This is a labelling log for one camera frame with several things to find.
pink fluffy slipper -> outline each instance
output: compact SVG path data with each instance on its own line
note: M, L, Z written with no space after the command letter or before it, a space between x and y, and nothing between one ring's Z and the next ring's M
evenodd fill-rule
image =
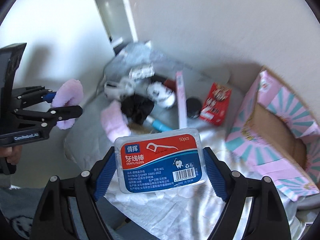
M70 79L65 82L57 91L52 100L51 107L77 106L83 100L83 88L79 80ZM75 119L57 122L61 130L69 129L75 123Z
M129 136L131 134L130 129L124 122L121 103L116 100L101 112L101 125L111 142L115 142L119 137Z

person's hand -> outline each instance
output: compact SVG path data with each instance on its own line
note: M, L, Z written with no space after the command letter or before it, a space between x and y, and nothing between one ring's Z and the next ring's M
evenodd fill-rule
M2 148L0 147L0 157L6 157L7 162L17 165L21 158L22 145Z

black cloth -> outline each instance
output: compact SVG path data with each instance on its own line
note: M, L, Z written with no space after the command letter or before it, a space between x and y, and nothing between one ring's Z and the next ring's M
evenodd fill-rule
M134 94L121 103L121 111L133 122L142 125L154 105L150 99Z

screw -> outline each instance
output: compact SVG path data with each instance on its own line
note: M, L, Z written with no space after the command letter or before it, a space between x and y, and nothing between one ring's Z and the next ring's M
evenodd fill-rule
M271 182L271 178L270 177L264 177L264 181L267 182L267 183L270 183Z
M81 172L81 176L82 177L88 177L90 175L90 171L83 171L83 172Z
M239 171L233 171L233 172L231 172L231 175L236 177L236 178L239 178L240 177L240 172Z
M58 179L57 176L52 176L52 177L50 178L50 181L51 181L51 182L55 182L55 181L57 181L57 179Z

black jar lid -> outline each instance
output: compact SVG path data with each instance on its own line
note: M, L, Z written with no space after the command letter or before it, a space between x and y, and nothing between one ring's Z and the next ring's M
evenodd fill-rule
M202 103L198 98L187 99L187 116L189 118L197 118L200 115Z

